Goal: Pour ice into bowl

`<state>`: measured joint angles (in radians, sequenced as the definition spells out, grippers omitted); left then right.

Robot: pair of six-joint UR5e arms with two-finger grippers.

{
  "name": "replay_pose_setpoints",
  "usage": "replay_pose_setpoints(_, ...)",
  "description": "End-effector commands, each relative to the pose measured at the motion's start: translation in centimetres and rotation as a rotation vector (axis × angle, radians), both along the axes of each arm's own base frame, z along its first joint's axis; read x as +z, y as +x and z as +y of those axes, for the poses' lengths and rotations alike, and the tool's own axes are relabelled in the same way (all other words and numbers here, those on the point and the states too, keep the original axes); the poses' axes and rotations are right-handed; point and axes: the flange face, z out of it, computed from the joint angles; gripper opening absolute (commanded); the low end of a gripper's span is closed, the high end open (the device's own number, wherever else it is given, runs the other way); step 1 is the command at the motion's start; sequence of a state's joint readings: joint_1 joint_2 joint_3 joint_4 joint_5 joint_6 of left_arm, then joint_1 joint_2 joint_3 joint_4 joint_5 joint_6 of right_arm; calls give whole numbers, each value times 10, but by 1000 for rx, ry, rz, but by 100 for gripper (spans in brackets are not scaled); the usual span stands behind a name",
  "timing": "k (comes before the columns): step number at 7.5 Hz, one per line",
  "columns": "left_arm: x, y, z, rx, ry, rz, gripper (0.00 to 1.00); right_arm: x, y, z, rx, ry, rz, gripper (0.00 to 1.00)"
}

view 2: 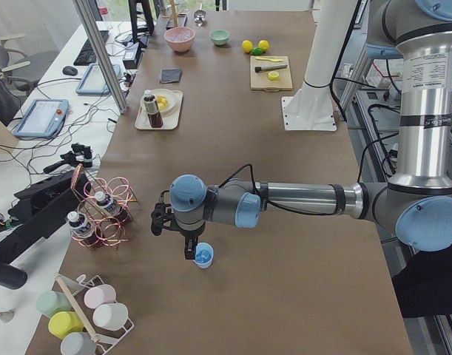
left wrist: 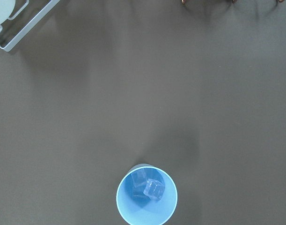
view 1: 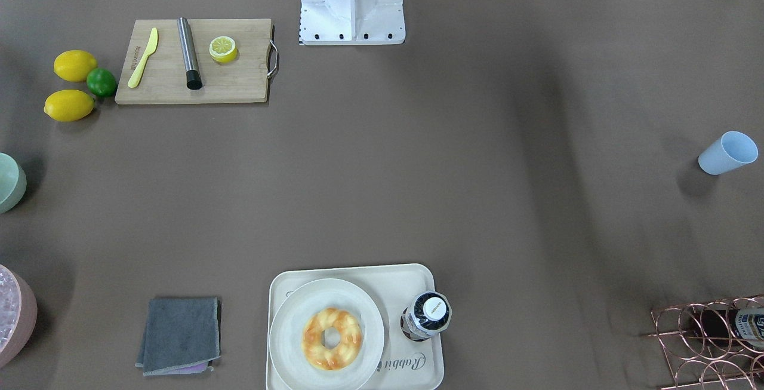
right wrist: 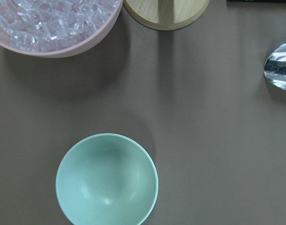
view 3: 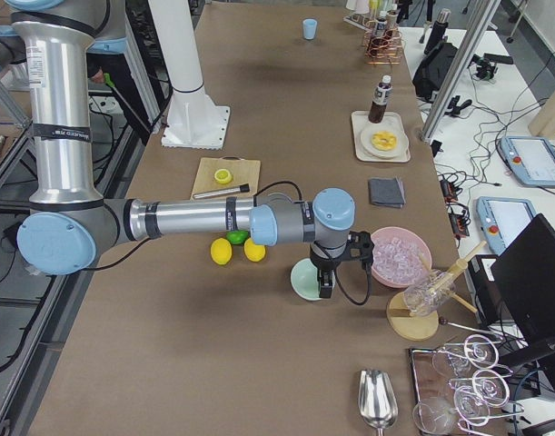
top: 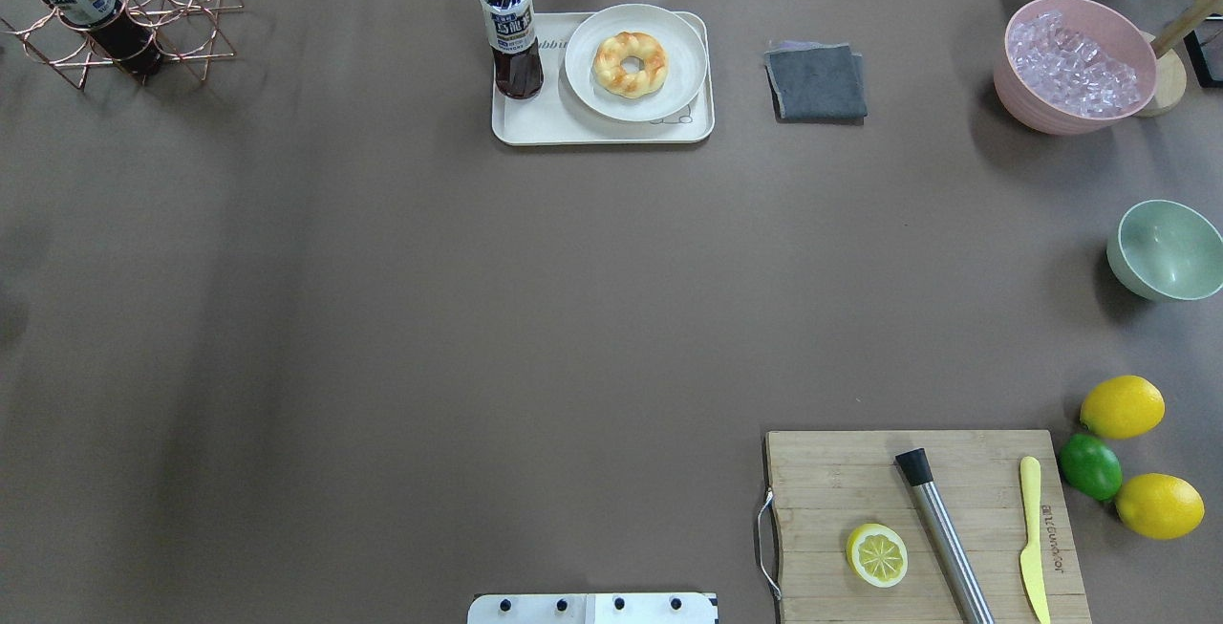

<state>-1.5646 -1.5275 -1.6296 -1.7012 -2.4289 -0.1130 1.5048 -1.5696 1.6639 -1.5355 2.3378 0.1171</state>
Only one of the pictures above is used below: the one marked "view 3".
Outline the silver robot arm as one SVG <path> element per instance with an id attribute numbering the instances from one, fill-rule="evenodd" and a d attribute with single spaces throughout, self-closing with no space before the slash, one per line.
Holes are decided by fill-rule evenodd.
<path id="1" fill-rule="evenodd" d="M 66 275 L 121 243 L 237 230 L 258 245 L 308 243 L 322 298 L 340 284 L 340 263 L 371 269 L 371 236 L 353 230 L 355 203 L 342 189 L 309 202 L 279 194 L 177 203 L 104 198 L 94 186 L 86 54 L 124 33 L 124 3 L 14 1 L 11 8 L 26 48 L 38 177 L 17 245 L 36 269 Z"/>

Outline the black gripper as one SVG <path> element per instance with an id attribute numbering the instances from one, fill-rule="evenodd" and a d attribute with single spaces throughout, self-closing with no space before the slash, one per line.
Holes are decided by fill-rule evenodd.
<path id="1" fill-rule="evenodd" d="M 360 262 L 368 272 L 373 264 L 373 241 L 365 231 L 349 231 L 346 241 L 339 247 L 326 248 L 314 242 L 310 245 L 310 260 L 317 268 L 317 281 L 320 299 L 330 299 L 335 285 L 334 270 L 345 262 Z"/>

